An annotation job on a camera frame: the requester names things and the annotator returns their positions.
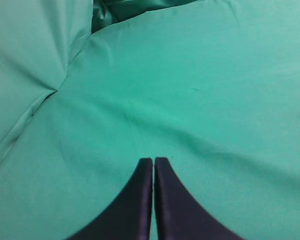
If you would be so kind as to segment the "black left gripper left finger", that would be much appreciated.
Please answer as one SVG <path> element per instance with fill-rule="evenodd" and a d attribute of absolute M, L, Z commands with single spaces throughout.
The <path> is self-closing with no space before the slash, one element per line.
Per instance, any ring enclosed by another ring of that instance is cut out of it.
<path fill-rule="evenodd" d="M 71 240 L 148 240 L 152 219 L 153 161 L 141 158 L 111 204 Z"/>

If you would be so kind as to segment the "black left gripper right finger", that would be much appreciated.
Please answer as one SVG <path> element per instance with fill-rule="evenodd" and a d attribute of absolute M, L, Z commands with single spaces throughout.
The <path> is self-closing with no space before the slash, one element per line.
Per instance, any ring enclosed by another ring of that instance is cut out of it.
<path fill-rule="evenodd" d="M 190 194 L 166 157 L 154 163 L 154 209 L 159 240 L 240 240 Z"/>

